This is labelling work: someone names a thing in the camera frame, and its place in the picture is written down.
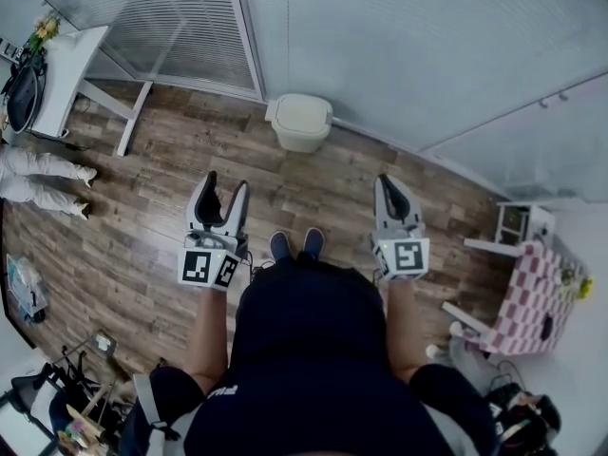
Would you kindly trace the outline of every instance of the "person wearing white pants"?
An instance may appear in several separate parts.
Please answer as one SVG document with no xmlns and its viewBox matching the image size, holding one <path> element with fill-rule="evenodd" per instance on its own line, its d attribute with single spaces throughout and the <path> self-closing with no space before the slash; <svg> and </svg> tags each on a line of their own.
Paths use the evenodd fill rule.
<svg viewBox="0 0 608 456">
<path fill-rule="evenodd" d="M 30 177 L 32 175 L 78 179 L 90 187 L 97 170 L 73 164 L 49 153 L 35 154 L 8 145 L 0 149 L 0 197 L 15 202 L 33 201 L 42 209 L 63 211 L 88 219 L 87 202 L 36 182 Z"/>
</svg>

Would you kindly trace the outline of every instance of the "yellow flower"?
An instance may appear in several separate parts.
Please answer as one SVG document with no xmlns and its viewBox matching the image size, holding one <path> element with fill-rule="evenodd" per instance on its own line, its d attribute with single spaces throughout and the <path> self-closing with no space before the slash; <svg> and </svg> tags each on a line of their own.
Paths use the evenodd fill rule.
<svg viewBox="0 0 608 456">
<path fill-rule="evenodd" d="M 57 29 L 57 21 L 55 19 L 50 19 L 45 25 L 45 29 L 48 33 L 53 33 Z"/>
</svg>

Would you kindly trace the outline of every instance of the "pink and white tablecloth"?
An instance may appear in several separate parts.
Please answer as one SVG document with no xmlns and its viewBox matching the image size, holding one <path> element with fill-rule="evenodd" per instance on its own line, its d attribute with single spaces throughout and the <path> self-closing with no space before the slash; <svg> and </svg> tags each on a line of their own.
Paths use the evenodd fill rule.
<svg viewBox="0 0 608 456">
<path fill-rule="evenodd" d="M 518 257 L 494 326 L 478 334 L 469 328 L 464 337 L 484 352 L 523 354 L 553 350 L 563 334 L 574 308 L 576 293 L 561 291 L 561 270 L 579 268 L 538 241 L 520 244 Z M 553 319 L 553 329 L 543 341 L 545 319 Z"/>
</svg>

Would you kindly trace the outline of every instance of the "white trash can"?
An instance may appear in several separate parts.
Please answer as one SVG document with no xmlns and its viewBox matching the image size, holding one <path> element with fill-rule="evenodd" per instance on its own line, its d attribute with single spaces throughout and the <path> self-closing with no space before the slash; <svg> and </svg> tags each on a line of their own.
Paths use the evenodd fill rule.
<svg viewBox="0 0 608 456">
<path fill-rule="evenodd" d="M 271 100 L 266 121 L 272 122 L 285 150 L 312 153 L 332 129 L 332 105 L 315 96 L 287 94 Z"/>
</svg>

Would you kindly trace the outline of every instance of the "wooden floor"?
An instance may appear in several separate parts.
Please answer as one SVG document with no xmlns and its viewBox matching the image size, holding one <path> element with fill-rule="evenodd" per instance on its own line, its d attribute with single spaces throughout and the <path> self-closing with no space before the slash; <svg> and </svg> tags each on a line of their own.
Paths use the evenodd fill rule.
<svg viewBox="0 0 608 456">
<path fill-rule="evenodd" d="M 130 104 L 139 89 L 100 86 Z M 55 356 L 61 345 L 102 327 L 118 340 L 117 357 L 132 371 L 149 370 L 159 357 L 181 362 L 198 293 L 177 283 L 177 253 L 184 208 L 210 170 L 218 171 L 225 204 L 240 181 L 251 185 L 246 231 L 256 265 L 268 258 L 273 231 L 289 232 L 297 246 L 316 225 L 327 236 L 325 260 L 369 277 L 375 268 L 367 241 L 374 228 L 372 185 L 379 173 L 392 174 L 418 195 L 431 240 L 431 270 L 416 283 L 429 342 L 447 342 L 444 300 L 492 322 L 512 264 L 467 250 L 462 241 L 491 237 L 495 198 L 435 165 L 339 128 L 315 154 L 285 152 L 263 117 L 258 104 L 155 85 L 128 155 L 119 158 L 114 150 L 124 121 L 87 99 L 77 102 L 66 141 L 87 150 L 63 154 L 98 168 L 101 178 L 93 189 L 54 183 L 92 202 L 90 220 L 28 204 L 4 206 L 4 252 L 28 256 L 49 292 L 47 321 L 24 326 L 44 352 Z M 28 144 L 49 150 L 48 142 Z M 240 269 L 229 293 L 231 333 L 248 282 Z"/>
</svg>

